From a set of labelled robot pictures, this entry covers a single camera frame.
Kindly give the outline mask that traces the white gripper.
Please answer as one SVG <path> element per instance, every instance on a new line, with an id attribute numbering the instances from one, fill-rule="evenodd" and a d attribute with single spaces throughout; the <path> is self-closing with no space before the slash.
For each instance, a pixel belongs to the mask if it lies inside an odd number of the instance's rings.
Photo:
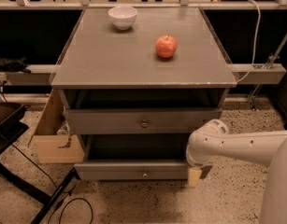
<path id="1" fill-rule="evenodd" d="M 219 119 L 212 119 L 205 125 L 190 134 L 186 148 L 186 161 L 191 166 L 205 166 L 212 156 L 216 156 L 218 147 L 222 147 L 223 139 L 229 134 L 225 123 Z M 190 167 L 188 169 L 188 186 L 197 186 L 201 177 L 200 168 Z"/>

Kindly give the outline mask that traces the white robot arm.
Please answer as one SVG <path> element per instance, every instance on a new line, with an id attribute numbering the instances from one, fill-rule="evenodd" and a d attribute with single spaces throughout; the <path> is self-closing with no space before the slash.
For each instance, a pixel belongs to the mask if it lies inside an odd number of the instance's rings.
<path id="1" fill-rule="evenodd" d="M 186 160 L 204 165 L 214 156 L 267 166 L 259 224 L 287 224 L 287 130 L 231 134 L 213 119 L 190 134 Z"/>

